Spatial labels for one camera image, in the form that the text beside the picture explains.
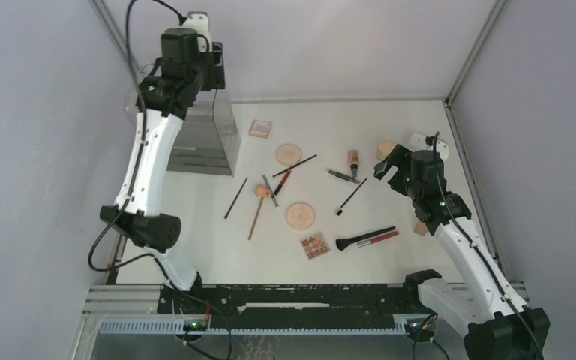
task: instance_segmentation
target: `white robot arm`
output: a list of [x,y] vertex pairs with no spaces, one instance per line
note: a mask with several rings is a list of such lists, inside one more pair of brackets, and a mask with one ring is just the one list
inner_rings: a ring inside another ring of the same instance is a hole
[[[162,186],[173,143],[200,91],[224,89],[222,48],[209,34],[209,15],[192,12],[160,39],[162,57],[138,86],[138,112],[127,174],[113,205],[100,219],[152,255],[179,290],[189,290],[197,271],[176,244],[182,224],[162,214]],[[161,69],[161,75],[155,75]]]
[[549,319],[513,289],[480,238],[464,201],[446,190],[437,136],[431,138],[433,151],[412,152],[396,145],[374,167],[374,177],[380,180],[392,166],[398,168],[388,184],[412,199],[416,217],[451,257],[472,301],[456,294],[432,269],[408,274],[404,286],[464,337],[470,359],[532,359],[545,342]]
[[[513,305],[521,309],[527,302],[518,295],[511,284],[505,279],[494,260],[491,258],[485,244],[481,241],[476,225],[465,217],[457,219],[458,224],[470,235],[473,243],[456,228],[452,221],[447,225],[440,224],[434,237],[447,251],[462,276],[471,294],[473,302],[458,295],[442,278],[426,280],[418,286],[418,296],[421,303],[436,311],[447,321],[460,336],[469,333],[469,324],[482,324],[494,319],[494,314],[500,312],[509,316],[513,310],[506,300],[511,299]],[[491,271],[503,287],[504,293],[498,290],[494,278],[487,269],[476,248],[487,260]]]

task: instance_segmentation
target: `gray wall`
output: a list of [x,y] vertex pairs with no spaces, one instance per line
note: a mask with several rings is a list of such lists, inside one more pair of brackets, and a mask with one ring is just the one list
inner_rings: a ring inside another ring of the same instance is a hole
[[[224,43],[234,100],[444,97],[494,0],[170,0],[183,14],[208,11]],[[128,0],[106,0],[122,24]],[[160,55],[176,24],[150,1],[133,7],[141,64]]]
[[576,1],[512,1],[455,104],[515,278],[576,359]]
[[0,1],[0,359],[67,355],[131,150],[130,82],[87,1]]

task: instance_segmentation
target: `white tabletop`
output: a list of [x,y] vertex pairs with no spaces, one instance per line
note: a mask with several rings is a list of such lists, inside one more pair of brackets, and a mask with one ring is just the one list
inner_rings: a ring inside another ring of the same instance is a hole
[[[423,269],[437,270],[448,282],[461,282],[447,253],[430,237],[413,232],[416,218],[411,200],[372,177],[377,145],[391,140],[409,145],[412,133],[433,135],[450,146],[445,161],[448,189],[459,194],[478,224],[473,201],[458,158],[452,132],[438,100],[346,101],[325,103],[246,103],[233,106],[241,135],[235,178],[168,172],[163,187],[163,212],[181,218],[182,233],[175,246],[183,247],[202,275],[204,284],[366,284],[401,283],[405,275]],[[254,119],[272,122],[268,139],[248,135]],[[263,203],[253,239],[248,233],[259,198],[254,188],[266,174],[273,189],[283,170],[276,158],[285,143],[301,147],[313,160],[295,168],[277,197]],[[357,149],[358,177],[369,177],[348,202],[341,216],[335,209],[356,185],[324,172],[331,168],[350,173],[347,153]],[[224,215],[245,178],[249,178],[230,216]],[[315,211],[314,225],[306,231],[291,229],[286,211],[294,203],[308,203]],[[335,239],[357,236],[396,226],[400,235],[371,246],[348,247],[343,252]],[[300,240],[321,231],[330,253],[308,260]],[[141,254],[130,241],[124,258]],[[150,259],[122,268],[119,284],[158,284],[163,277]]]

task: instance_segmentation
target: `small box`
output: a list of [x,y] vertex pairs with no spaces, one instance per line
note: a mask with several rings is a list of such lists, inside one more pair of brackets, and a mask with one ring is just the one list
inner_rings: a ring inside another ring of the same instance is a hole
[[262,137],[268,139],[270,134],[270,128],[272,128],[272,123],[268,121],[253,120],[253,124],[250,126],[250,131],[248,135],[252,137]]

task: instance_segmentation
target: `wooden handle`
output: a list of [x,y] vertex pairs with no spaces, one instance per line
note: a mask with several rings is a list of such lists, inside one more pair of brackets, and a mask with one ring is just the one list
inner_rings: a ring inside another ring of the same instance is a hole
[[255,214],[255,220],[253,220],[253,226],[250,227],[250,234],[248,234],[248,240],[251,240],[253,238],[253,231],[255,230],[255,225],[257,224],[257,218],[260,216],[260,210],[262,209],[263,203],[264,198],[262,197],[261,199],[259,199],[259,206],[257,206],[257,213]]

